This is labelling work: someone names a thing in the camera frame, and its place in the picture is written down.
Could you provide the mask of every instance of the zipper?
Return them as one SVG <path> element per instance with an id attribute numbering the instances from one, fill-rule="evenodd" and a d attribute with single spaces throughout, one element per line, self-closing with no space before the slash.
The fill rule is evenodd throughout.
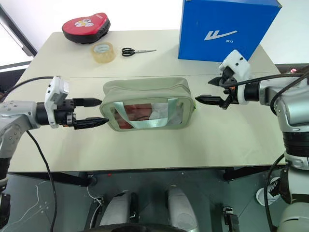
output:
<path id="1" fill-rule="evenodd" d="M 176 88 L 176 87 L 178 87 L 178 86 L 183 87 L 188 93 L 191 94 L 190 89 L 187 88 L 186 86 L 182 85 L 182 84 L 177 84 L 177 85 L 175 85 L 175 86 L 173 86 L 173 87 L 168 87 L 168 88 L 154 88 L 154 89 L 140 89 L 140 90 L 134 90 L 134 89 L 130 89 L 130 88 L 113 87 L 112 89 L 117 88 L 117 89 L 129 90 L 129 91 L 151 91 L 151 90 L 171 90 L 171 89 L 174 89 L 174 88 Z"/>

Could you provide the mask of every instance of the red and black case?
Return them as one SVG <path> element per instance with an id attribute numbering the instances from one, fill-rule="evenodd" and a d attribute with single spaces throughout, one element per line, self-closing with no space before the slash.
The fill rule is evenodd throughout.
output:
<path id="1" fill-rule="evenodd" d="M 62 26 L 64 36 L 73 42 L 90 44 L 108 32 L 111 23 L 105 13 L 72 19 Z"/>

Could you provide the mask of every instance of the white tabletop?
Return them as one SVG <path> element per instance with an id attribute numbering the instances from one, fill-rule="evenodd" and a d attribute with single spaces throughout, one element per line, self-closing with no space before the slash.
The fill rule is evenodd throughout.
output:
<path id="1" fill-rule="evenodd" d="M 188 80 L 192 97 L 226 97 L 223 89 L 207 84 L 219 74 L 219 63 L 178 60 L 178 39 L 177 30 L 111 31 L 100 41 L 114 45 L 116 59 L 97 64 L 90 54 L 91 45 L 74 44 L 56 32 L 20 81 L 61 75 L 70 85 L 68 98 L 103 99 L 103 85 L 114 79 L 182 76 Z M 157 51 L 124 58 L 120 54 L 123 47 Z M 255 77 L 278 73 L 260 46 L 250 63 Z M 48 83 L 41 80 L 24 85 L 9 99 L 42 102 Z M 98 107 L 78 107 L 75 112 L 78 119 L 101 116 Z M 231 105 L 225 111 L 197 102 L 190 125 L 180 130 L 115 132 L 106 124 L 86 130 L 42 126 L 32 133 L 54 172 L 269 165 L 284 150 L 276 117 L 257 102 Z M 46 171 L 27 135 L 20 140 L 9 171 Z"/>

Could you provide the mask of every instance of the white cable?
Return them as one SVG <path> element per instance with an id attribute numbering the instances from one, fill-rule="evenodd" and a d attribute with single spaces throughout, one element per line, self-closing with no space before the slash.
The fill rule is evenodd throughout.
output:
<path id="1" fill-rule="evenodd" d="M 32 208 L 34 208 L 34 207 L 37 206 L 37 204 L 39 203 L 39 188 L 38 188 L 37 185 L 36 185 L 35 187 L 37 187 L 37 198 L 38 198 L 38 200 L 37 200 L 37 202 L 35 203 L 35 205 L 33 205 L 32 207 L 30 207 L 18 221 L 13 222 L 13 223 L 7 225 L 6 227 L 4 227 L 2 232 L 4 232 L 8 227 L 10 227 L 10 226 L 12 226 L 12 225 L 14 225 L 14 224 L 16 224 L 16 223 L 19 223 L 19 222 L 26 216 L 26 214 L 27 214 Z"/>
<path id="2" fill-rule="evenodd" d="M 98 205 L 97 208 L 95 209 L 93 215 L 92 215 L 92 218 L 91 218 L 91 221 L 90 221 L 90 225 L 89 225 L 89 229 L 92 228 L 92 223 L 93 223 L 93 219 L 95 218 L 95 215 L 96 215 L 96 212 L 97 210 L 101 207 L 101 205 Z"/>
<path id="3" fill-rule="evenodd" d="M 89 197 L 91 197 L 93 200 L 96 200 L 100 204 L 100 206 L 102 205 L 102 203 L 99 201 L 98 198 L 93 197 L 93 196 L 90 195 L 88 187 L 87 187 L 87 192 L 88 192 Z"/>

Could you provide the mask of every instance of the white wall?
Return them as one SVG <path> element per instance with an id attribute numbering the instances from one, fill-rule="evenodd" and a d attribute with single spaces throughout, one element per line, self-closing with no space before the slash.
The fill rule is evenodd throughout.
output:
<path id="1" fill-rule="evenodd" d="M 0 0 L 37 49 L 73 18 L 104 12 L 110 30 L 178 29 L 182 0 Z"/>
<path id="2" fill-rule="evenodd" d="M 282 9 L 261 44 L 275 64 L 309 63 L 309 0 L 279 0 Z"/>
<path id="3" fill-rule="evenodd" d="M 183 0 L 0 0 L 39 49 L 64 22 L 105 12 L 110 30 L 178 29 Z M 309 0 L 279 0 L 283 8 L 262 41 L 274 63 L 309 63 Z"/>

